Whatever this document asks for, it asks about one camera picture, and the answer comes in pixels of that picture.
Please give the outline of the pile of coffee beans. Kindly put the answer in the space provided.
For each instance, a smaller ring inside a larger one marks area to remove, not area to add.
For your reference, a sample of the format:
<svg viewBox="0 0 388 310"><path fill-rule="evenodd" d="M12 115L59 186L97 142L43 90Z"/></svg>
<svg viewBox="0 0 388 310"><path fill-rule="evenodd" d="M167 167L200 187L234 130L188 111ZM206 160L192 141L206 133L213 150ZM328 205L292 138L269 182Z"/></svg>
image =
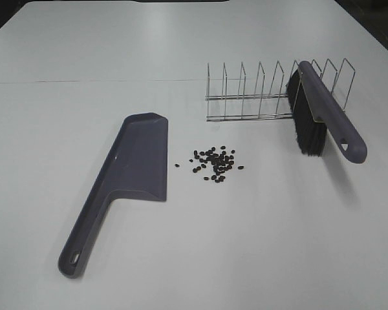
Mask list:
<svg viewBox="0 0 388 310"><path fill-rule="evenodd" d="M236 160L237 149L227 145L211 146L205 149L193 149L188 159L188 170L198 174L204 181L224 183L229 173L243 171L246 165Z"/></svg>

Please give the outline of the purple plastic dustpan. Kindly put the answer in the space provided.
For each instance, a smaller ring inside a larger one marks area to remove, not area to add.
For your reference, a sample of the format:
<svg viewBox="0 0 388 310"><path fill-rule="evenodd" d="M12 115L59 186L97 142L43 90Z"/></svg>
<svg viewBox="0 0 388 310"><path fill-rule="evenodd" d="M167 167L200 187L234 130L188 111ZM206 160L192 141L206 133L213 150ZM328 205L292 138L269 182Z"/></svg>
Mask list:
<svg viewBox="0 0 388 310"><path fill-rule="evenodd" d="M83 274L113 201L166 201L167 138L164 116L149 112L124 119L61 251L61 274L67 278Z"/></svg>

